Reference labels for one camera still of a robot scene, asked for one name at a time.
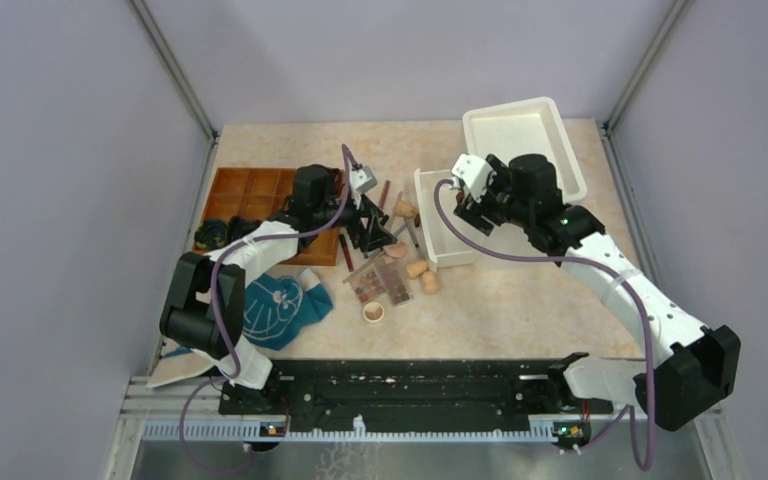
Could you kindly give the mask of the white pull-out drawer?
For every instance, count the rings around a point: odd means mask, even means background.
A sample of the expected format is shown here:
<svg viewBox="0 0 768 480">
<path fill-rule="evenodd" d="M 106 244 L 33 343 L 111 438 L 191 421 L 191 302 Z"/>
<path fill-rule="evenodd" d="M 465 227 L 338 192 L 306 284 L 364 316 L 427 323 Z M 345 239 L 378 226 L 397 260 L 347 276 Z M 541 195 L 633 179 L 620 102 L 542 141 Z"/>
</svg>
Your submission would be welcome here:
<svg viewBox="0 0 768 480">
<path fill-rule="evenodd" d="M 425 253 L 430 268 L 438 271 L 442 268 L 473 264 L 476 253 L 447 228 L 436 208 L 435 188 L 441 180 L 451 179 L 450 172 L 417 169 L 413 178 Z"/>
</svg>

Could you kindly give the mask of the brown eyeshadow palette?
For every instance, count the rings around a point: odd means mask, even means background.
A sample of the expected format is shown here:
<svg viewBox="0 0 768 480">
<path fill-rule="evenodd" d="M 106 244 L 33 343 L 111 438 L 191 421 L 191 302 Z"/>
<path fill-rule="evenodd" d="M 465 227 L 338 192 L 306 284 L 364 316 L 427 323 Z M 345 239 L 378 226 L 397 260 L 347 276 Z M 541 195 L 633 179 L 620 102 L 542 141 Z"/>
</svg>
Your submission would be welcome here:
<svg viewBox="0 0 768 480">
<path fill-rule="evenodd" d="M 394 307 L 409 303 L 413 294 L 399 269 L 399 263 L 387 256 L 375 262 L 375 268 L 385 287 L 386 295 Z"/>
</svg>

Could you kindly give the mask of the white drawer organizer box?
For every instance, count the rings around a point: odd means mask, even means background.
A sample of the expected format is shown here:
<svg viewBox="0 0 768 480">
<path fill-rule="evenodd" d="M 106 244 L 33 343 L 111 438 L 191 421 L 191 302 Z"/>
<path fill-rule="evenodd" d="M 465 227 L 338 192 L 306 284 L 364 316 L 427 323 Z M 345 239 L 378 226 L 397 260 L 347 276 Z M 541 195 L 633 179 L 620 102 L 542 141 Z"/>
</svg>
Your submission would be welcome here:
<svg viewBox="0 0 768 480">
<path fill-rule="evenodd" d="M 577 204 L 588 193 L 584 176 L 556 102 L 537 97 L 469 110 L 462 116 L 467 152 L 493 154 L 503 162 L 541 154 L 555 166 L 564 201 Z"/>
</svg>

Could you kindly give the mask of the small round blush pot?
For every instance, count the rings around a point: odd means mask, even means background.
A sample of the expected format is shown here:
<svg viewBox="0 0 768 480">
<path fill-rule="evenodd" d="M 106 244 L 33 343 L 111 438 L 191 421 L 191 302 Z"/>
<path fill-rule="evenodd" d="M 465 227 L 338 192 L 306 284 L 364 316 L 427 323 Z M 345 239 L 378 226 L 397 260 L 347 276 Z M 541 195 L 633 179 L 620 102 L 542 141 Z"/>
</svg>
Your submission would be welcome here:
<svg viewBox="0 0 768 480">
<path fill-rule="evenodd" d="M 384 306 L 377 301 L 366 303 L 362 309 L 362 317 L 368 323 L 380 322 L 384 318 L 385 313 Z"/>
</svg>

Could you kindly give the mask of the small eyeshadow palette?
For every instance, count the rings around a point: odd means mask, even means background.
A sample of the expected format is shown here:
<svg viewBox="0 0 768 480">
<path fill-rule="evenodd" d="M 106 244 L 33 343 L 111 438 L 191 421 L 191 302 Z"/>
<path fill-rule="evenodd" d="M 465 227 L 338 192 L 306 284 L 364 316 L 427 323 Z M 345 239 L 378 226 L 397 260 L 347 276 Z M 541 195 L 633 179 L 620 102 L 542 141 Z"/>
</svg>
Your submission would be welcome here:
<svg viewBox="0 0 768 480">
<path fill-rule="evenodd" d="M 386 287 L 374 267 L 359 272 L 349 282 L 355 297 L 360 304 L 365 305 L 384 295 Z"/>
</svg>

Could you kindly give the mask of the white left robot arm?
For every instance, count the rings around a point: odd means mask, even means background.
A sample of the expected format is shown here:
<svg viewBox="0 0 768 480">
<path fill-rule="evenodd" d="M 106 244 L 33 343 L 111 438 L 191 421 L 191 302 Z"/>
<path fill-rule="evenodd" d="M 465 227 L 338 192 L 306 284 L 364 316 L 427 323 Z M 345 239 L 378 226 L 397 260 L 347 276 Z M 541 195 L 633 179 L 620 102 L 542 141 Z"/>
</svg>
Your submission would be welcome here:
<svg viewBox="0 0 768 480">
<path fill-rule="evenodd" d="M 212 372 L 215 380 L 243 386 L 243 401 L 255 412 L 274 410 L 281 388 L 269 379 L 273 363 L 261 350 L 283 348 L 333 302 L 310 269 L 281 278 L 268 272 L 328 231 L 346 230 L 363 252 L 396 243 L 387 215 L 367 196 L 376 184 L 367 166 L 300 167 L 291 194 L 267 219 L 222 248 L 183 254 L 159 319 L 167 347 L 148 387 Z"/>
</svg>

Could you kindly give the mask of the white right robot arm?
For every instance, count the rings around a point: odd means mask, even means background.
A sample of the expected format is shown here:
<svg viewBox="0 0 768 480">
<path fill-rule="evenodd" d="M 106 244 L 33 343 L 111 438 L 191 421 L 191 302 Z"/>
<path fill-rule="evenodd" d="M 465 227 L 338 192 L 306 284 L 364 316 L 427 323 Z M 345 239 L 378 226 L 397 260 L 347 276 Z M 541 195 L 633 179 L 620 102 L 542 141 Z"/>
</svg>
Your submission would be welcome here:
<svg viewBox="0 0 768 480">
<path fill-rule="evenodd" d="M 668 298 L 624 255 L 587 208 L 567 203 L 555 166 L 541 154 L 507 163 L 494 155 L 462 154 L 452 169 L 454 215 L 484 235 L 511 224 L 537 256 L 495 258 L 549 261 L 587 287 L 644 350 L 641 361 L 585 354 L 568 357 L 546 385 L 549 404 L 572 412 L 586 399 L 642 409 L 676 431 L 731 395 L 741 341 L 726 325 L 711 328 Z"/>
</svg>

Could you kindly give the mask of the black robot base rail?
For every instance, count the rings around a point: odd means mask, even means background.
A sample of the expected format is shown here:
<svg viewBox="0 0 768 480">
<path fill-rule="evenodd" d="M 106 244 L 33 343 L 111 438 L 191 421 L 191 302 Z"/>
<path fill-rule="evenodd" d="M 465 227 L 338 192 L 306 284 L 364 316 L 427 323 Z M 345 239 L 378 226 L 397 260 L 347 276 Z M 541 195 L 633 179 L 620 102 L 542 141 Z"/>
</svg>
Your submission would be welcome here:
<svg viewBox="0 0 768 480">
<path fill-rule="evenodd" d="M 525 432 L 542 414 L 614 414 L 573 398 L 559 360 L 277 360 L 259 390 L 226 383 L 224 416 L 280 415 L 293 433 Z"/>
</svg>

